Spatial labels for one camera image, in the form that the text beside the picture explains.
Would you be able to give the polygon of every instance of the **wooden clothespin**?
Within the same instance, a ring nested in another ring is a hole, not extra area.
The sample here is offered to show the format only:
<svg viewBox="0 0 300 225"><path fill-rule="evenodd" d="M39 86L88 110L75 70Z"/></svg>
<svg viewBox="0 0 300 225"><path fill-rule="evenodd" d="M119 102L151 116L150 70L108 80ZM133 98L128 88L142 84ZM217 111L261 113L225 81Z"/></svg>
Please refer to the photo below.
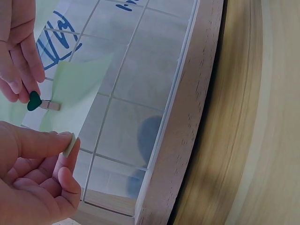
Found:
<svg viewBox="0 0 300 225"><path fill-rule="evenodd" d="M60 104L57 102L52 102L50 100L42 100L42 104L39 107L43 109L50 109L55 111L60 110Z"/></svg>
<svg viewBox="0 0 300 225"><path fill-rule="evenodd" d="M56 102L52 102L51 100L41 100L39 94L36 91L30 93L29 103L27 104L28 111L33 111L38 107L47 110L60 110L60 104Z"/></svg>

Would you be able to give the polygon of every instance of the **finger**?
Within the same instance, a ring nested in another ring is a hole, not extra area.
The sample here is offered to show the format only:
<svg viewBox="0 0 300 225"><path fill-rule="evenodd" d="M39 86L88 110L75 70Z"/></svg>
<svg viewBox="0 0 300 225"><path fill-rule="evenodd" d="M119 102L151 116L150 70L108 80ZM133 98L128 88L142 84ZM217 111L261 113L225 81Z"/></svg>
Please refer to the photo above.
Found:
<svg viewBox="0 0 300 225"><path fill-rule="evenodd" d="M22 89L22 81L19 71L13 65L6 43L0 41L0 78L7 82L15 94Z"/></svg>
<svg viewBox="0 0 300 225"><path fill-rule="evenodd" d="M53 198L56 198L57 196L61 195L61 185L56 179L48 178L39 186L47 190L53 196Z"/></svg>
<svg viewBox="0 0 300 225"><path fill-rule="evenodd" d="M52 224L52 220L60 215L60 209L55 199L40 186L19 186L24 190L21 197L28 201L26 210L32 214L33 224Z"/></svg>
<svg viewBox="0 0 300 225"><path fill-rule="evenodd" d="M59 170L58 177L62 192L61 196L55 198L55 201L60 208L62 219L64 219L73 215L77 210L80 202L81 187L67 167Z"/></svg>
<svg viewBox="0 0 300 225"><path fill-rule="evenodd" d="M36 91L40 95L38 83L31 75L30 67L23 55L21 45L17 44L16 46L14 46L14 48L10 50L10 55L14 65L18 68L21 74L22 82L26 87L28 93Z"/></svg>
<svg viewBox="0 0 300 225"><path fill-rule="evenodd" d="M0 139L5 143L0 148L0 154L7 155L7 158L15 155L22 158L46 158L63 152L70 144L72 134L38 132L0 121Z"/></svg>
<svg viewBox="0 0 300 225"><path fill-rule="evenodd" d="M7 82L0 78L0 90L2 91L3 95L10 101L16 102L18 101L19 96L15 94Z"/></svg>
<svg viewBox="0 0 300 225"><path fill-rule="evenodd" d="M36 182L30 180L28 178L18 178L14 183L13 186L15 189L22 189L24 186L38 186Z"/></svg>
<svg viewBox="0 0 300 225"><path fill-rule="evenodd" d="M43 183L48 178L52 177L55 164L58 156L45 158L44 161L38 166L38 168L29 171L24 178L31 179L37 184Z"/></svg>
<svg viewBox="0 0 300 225"><path fill-rule="evenodd" d="M13 8L13 15L18 14L18 18L14 17L14 21L10 24L10 32L9 32L9 38L7 41L8 49L10 50L13 48L16 44L21 43L24 40L24 37L28 37L33 29L34 29L34 19L27 21L29 17L32 16L31 10L21 10L22 4L26 5L26 8L32 8L30 6L32 3L35 3L33 0L29 1L12 1L15 2L18 7L12 7Z"/></svg>
<svg viewBox="0 0 300 225"><path fill-rule="evenodd" d="M11 27L12 2L0 1L0 40L7 41Z"/></svg>
<svg viewBox="0 0 300 225"><path fill-rule="evenodd" d="M28 91L26 90L24 84L22 84L22 90L19 93L19 100L20 102L26 104L29 102L29 94Z"/></svg>
<svg viewBox="0 0 300 225"><path fill-rule="evenodd" d="M45 80L45 71L38 54L33 33L21 42L21 49L26 61L28 62L31 75L39 83L43 82Z"/></svg>
<svg viewBox="0 0 300 225"><path fill-rule="evenodd" d="M35 170L44 159L18 158L13 168L11 168L3 180L7 184L12 184L16 179L25 176L28 172Z"/></svg>
<svg viewBox="0 0 300 225"><path fill-rule="evenodd" d="M53 171L53 175L52 175L55 179L58 180L59 170L63 167L67 167L73 174L77 156L78 156L78 152L79 152L79 148L80 148L80 139L78 138L76 140L68 158L64 157L62 154L59 155L57 163L56 163L54 171Z"/></svg>

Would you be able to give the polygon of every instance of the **hand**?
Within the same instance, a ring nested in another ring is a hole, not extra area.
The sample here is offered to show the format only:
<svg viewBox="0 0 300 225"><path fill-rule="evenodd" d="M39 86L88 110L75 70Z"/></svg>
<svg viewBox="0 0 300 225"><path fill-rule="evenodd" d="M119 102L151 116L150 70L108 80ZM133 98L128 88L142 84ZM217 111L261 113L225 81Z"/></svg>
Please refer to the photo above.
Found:
<svg viewBox="0 0 300 225"><path fill-rule="evenodd" d="M0 1L0 90L22 103L29 93L40 94L45 72L33 36L35 0Z"/></svg>
<svg viewBox="0 0 300 225"><path fill-rule="evenodd" d="M77 209L81 187L73 178L78 139L42 133L0 121L0 225L50 225Z"/></svg>

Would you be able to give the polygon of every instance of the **green paper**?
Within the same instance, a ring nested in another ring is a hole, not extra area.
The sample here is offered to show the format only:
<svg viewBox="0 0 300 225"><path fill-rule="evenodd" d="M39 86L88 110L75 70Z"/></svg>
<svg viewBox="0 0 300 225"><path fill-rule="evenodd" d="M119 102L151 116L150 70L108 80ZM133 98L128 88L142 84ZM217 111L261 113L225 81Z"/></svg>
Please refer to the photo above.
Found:
<svg viewBox="0 0 300 225"><path fill-rule="evenodd" d="M53 81L51 100L60 103L60 110L46 112L40 131L58 133L69 131L74 133L75 138L79 136L112 56L78 64L59 62Z"/></svg>
<svg viewBox="0 0 300 225"><path fill-rule="evenodd" d="M36 0L36 19L34 23L34 39L37 41L49 16L54 11L58 0ZM0 120L20 126L27 112L26 104L11 103L0 91Z"/></svg>
<svg viewBox="0 0 300 225"><path fill-rule="evenodd" d="M26 104L9 102L0 91L0 120L20 126L27 112Z"/></svg>
<svg viewBox="0 0 300 225"><path fill-rule="evenodd" d="M69 144L68 148L66 150L64 150L64 152L62 153L62 155L66 158L68 158L68 156L70 155L71 153L71 150L76 142L76 137L75 137L75 134L72 133L72 140L71 140L71 143Z"/></svg>
<svg viewBox="0 0 300 225"><path fill-rule="evenodd" d="M33 31L35 41L38 40L57 4L58 0L36 0L36 20Z"/></svg>

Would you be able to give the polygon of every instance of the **wooden edge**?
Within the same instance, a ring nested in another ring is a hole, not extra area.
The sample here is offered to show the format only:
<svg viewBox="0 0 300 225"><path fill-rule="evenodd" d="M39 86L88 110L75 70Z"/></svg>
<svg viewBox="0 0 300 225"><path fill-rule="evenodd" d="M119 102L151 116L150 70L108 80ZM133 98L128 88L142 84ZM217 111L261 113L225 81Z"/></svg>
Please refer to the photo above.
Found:
<svg viewBox="0 0 300 225"><path fill-rule="evenodd" d="M136 199L87 190L85 202L128 216L135 214Z"/></svg>
<svg viewBox="0 0 300 225"><path fill-rule="evenodd" d="M133 225L134 218L80 202L71 219L82 225Z"/></svg>
<svg viewBox="0 0 300 225"><path fill-rule="evenodd" d="M201 0L172 111L150 183L135 209L136 224L166 224L181 186L206 98L223 10L223 0Z"/></svg>
<svg viewBox="0 0 300 225"><path fill-rule="evenodd" d="M81 224L77 223L75 220L67 218L65 220L62 220L62 221L57 222L57 223L52 224L52 225L81 225Z"/></svg>

